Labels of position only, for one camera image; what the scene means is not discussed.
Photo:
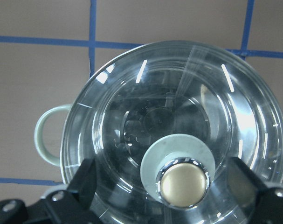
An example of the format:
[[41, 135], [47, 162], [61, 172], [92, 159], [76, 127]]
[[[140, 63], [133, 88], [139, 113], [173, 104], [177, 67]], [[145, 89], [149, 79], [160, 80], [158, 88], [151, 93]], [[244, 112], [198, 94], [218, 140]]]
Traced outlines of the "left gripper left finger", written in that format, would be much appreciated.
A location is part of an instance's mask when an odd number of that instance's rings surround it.
[[96, 188], [96, 163], [85, 159], [66, 189], [51, 190], [30, 206], [17, 198], [0, 201], [0, 224], [95, 224], [90, 206]]

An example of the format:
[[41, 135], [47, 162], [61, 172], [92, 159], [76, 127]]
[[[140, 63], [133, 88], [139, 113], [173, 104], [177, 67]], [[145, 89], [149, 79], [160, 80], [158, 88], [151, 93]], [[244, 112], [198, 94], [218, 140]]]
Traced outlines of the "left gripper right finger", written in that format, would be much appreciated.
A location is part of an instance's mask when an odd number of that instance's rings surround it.
[[263, 182], [238, 157], [228, 159], [228, 189], [247, 224], [283, 224], [283, 185]]

